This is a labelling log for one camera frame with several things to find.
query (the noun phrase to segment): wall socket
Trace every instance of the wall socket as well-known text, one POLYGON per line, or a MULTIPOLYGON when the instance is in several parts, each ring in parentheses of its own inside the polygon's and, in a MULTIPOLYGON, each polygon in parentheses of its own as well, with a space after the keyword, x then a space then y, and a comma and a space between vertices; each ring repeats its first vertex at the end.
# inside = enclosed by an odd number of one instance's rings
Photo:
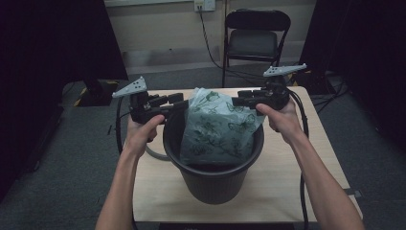
POLYGON ((199 8, 203 12, 214 12, 215 0, 194 0, 194 11, 199 12, 199 8))

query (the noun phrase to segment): forearm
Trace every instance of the forearm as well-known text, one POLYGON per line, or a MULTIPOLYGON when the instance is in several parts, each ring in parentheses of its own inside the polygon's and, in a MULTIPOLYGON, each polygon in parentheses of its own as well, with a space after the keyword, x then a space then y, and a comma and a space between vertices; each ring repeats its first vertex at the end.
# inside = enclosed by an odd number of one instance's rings
POLYGON ((290 142, 302 170, 314 214, 323 229, 364 229, 350 198, 301 133, 290 142))
POLYGON ((96 229, 132 229, 132 196, 138 158, 124 149, 96 229))

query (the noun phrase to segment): green plastic bag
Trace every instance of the green plastic bag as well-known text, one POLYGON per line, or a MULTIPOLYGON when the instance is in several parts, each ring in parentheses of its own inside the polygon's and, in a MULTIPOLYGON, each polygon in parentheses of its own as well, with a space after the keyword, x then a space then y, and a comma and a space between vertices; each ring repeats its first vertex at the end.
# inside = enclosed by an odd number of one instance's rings
POLYGON ((234 166, 252 153, 253 133, 263 123, 255 109, 233 106, 228 95, 196 88, 185 113, 180 159, 186 165, 234 166))

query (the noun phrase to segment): wooden table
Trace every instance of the wooden table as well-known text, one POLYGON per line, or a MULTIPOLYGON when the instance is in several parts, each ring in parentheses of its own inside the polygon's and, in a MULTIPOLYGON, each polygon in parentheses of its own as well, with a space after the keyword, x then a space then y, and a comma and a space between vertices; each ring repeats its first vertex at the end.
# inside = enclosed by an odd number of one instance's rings
MULTIPOLYGON (((213 89, 233 97, 237 95, 238 90, 242 88, 213 89)), ((303 101, 311 143, 342 188, 349 188, 350 185, 306 90, 302 87, 292 87, 291 90, 303 101)), ((149 91, 149 94, 168 95, 179 92, 184 93, 185 99, 188 99, 192 90, 159 90, 149 91)), ((135 220, 210 223, 303 221, 299 191, 301 171, 293 151, 281 135, 269 127, 267 120, 263 127, 265 143, 262 153, 248 169, 238 195, 220 205, 198 201, 191 195, 180 171, 171 162, 160 161, 145 154, 140 160, 135 179, 135 220)), ((158 127, 159 134, 149 146, 164 153, 162 129, 162 126, 158 127)), ((361 214, 353 195, 350 199, 361 214)), ((309 221, 316 221, 308 196, 306 203, 309 221)))

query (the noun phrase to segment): trash can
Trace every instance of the trash can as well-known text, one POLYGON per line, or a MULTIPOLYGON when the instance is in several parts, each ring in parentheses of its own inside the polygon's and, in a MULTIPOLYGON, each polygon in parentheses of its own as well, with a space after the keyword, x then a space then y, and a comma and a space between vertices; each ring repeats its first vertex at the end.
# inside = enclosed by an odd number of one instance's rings
POLYGON ((185 114, 172 114, 164 127, 164 148, 171 162, 180 170, 191 194, 208 204, 221 204, 233 199, 239 192, 245 175, 260 155, 263 147, 263 127, 254 133, 250 158, 233 167, 191 167, 180 161, 180 149, 185 131, 185 114))

